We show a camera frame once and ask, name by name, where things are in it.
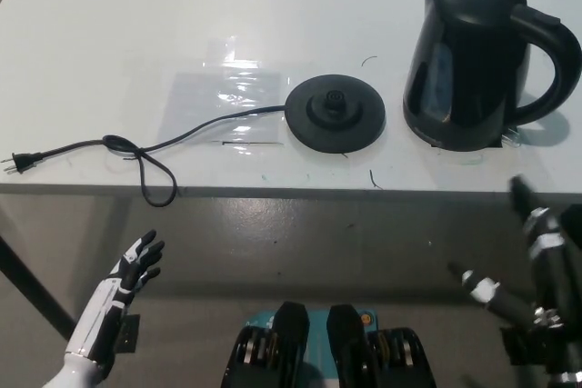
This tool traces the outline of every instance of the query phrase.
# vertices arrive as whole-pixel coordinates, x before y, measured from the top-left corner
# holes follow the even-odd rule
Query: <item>kettle handle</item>
[[[546,52],[556,68],[554,82],[544,95],[531,104],[518,107],[506,120],[507,125],[519,125],[551,113],[570,97],[582,72],[582,51],[574,34],[559,18],[527,5],[514,6],[510,25],[528,43]]]

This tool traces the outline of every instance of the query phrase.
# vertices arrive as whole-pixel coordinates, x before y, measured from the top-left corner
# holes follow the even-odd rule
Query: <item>kettle water window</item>
[[[450,121],[453,104],[453,55],[443,44],[437,44],[428,65],[420,110],[439,122]]]

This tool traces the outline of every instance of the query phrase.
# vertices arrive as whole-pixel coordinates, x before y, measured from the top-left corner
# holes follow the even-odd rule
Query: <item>transparent plastic film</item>
[[[159,140],[179,135],[213,118],[283,104],[280,71],[254,60],[236,59],[236,39],[208,44],[206,60],[176,71],[169,89]],[[276,144],[280,114],[249,115],[201,131],[197,142]]]

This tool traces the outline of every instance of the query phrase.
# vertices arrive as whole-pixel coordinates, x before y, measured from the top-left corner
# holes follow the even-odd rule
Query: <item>black table leg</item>
[[[0,236],[0,271],[68,341],[75,330],[75,321],[36,279],[2,236]]]

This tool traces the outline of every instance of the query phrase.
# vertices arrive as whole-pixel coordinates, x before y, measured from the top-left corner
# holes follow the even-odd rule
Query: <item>robotic hand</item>
[[[548,387],[582,386],[582,292],[567,246],[567,237],[581,247],[574,226],[578,209],[560,219],[520,177],[511,180],[511,201],[523,225],[536,300],[530,304],[496,281],[472,269],[451,263],[451,273],[479,303],[510,322],[502,329],[504,345],[513,364],[543,364]]]
[[[65,350],[65,365],[45,388],[91,388],[101,383],[115,360],[115,342],[135,294],[160,274],[164,242],[151,244],[156,231],[138,239],[97,286]]]

